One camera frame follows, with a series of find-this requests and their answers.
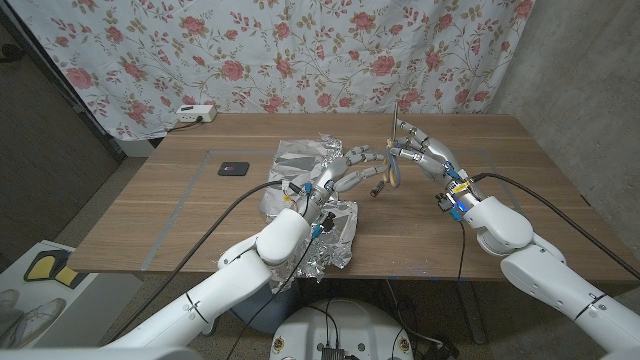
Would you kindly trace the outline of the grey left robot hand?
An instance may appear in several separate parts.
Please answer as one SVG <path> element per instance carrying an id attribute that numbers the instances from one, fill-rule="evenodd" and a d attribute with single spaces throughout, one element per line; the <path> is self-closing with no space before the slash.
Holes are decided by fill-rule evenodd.
<path id="1" fill-rule="evenodd" d="M 324 205 L 335 193 L 347 192 L 364 179 L 384 173 L 388 169 L 384 160 L 383 155 L 371 152 L 368 145 L 357 146 L 333 160 L 311 186 L 302 217 L 309 224 L 315 222 Z M 348 173 L 352 165 L 371 161 L 381 161 L 381 164 Z"/>

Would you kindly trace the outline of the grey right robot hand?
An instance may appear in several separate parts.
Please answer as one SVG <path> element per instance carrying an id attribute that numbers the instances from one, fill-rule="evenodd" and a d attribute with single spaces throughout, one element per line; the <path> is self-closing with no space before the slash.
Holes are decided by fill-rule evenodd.
<path id="1" fill-rule="evenodd" d="M 462 204 L 464 211 L 487 198 L 472 183 L 447 146 L 408 122 L 397 118 L 392 120 L 387 152 L 388 169 L 383 174 L 383 181 L 389 182 L 394 188 L 401 183 L 398 160 L 407 159 L 438 184 L 452 202 Z"/>

